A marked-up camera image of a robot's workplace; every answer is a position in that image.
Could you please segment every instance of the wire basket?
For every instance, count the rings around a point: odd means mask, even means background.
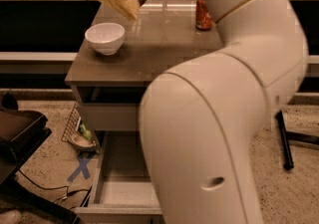
[[[74,141],[75,136],[82,136],[79,132],[79,126],[81,123],[81,117],[77,111],[77,104],[74,104],[61,140],[71,144],[78,152],[97,151],[97,145],[94,141],[92,141],[92,144],[85,146]]]

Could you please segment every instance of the open drawer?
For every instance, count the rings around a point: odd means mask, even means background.
[[[107,133],[89,204],[75,213],[85,223],[164,223],[136,132]]]

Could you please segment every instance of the shoe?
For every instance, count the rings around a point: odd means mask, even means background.
[[[21,213],[17,210],[11,210],[0,214],[0,224],[18,224],[21,219]]]

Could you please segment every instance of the screw hole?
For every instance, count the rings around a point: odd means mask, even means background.
[[[201,186],[201,188],[203,190],[213,190],[216,187],[222,185],[222,183],[224,182],[224,178],[223,177],[216,177],[216,178],[212,178],[209,179],[208,182],[204,185]]]

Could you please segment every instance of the speckled floor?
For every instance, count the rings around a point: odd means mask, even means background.
[[[50,137],[23,166],[22,170],[37,183],[52,187],[71,184],[70,189],[89,188],[94,175],[95,156],[88,164],[91,177],[78,175],[70,183],[67,179],[79,165],[77,152],[61,141],[68,117],[75,104],[70,91],[14,91],[22,110],[35,110],[48,118]],[[319,136],[319,95],[297,94],[283,110],[286,128]],[[319,146],[290,141],[295,167],[286,171],[281,139],[275,119],[261,129],[251,142],[251,162],[265,224],[319,223]],[[54,201],[65,191],[44,191],[30,184],[20,174],[18,181],[34,193]],[[71,208],[79,205],[84,193],[59,203]],[[0,202],[0,211],[15,208]],[[22,224],[61,223],[39,211],[20,209]]]

